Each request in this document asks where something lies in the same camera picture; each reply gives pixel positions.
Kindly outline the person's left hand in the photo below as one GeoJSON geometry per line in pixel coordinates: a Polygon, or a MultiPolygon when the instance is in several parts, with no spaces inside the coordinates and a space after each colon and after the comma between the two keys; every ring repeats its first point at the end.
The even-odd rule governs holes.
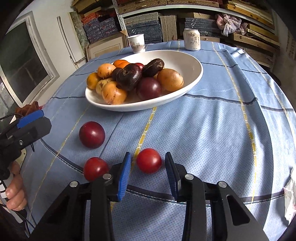
{"type": "Polygon", "coordinates": [[[23,186],[23,179],[20,175],[20,165],[14,161],[11,164],[13,179],[6,189],[8,201],[6,206],[13,211],[21,211],[27,205],[26,193],[23,186]]]}

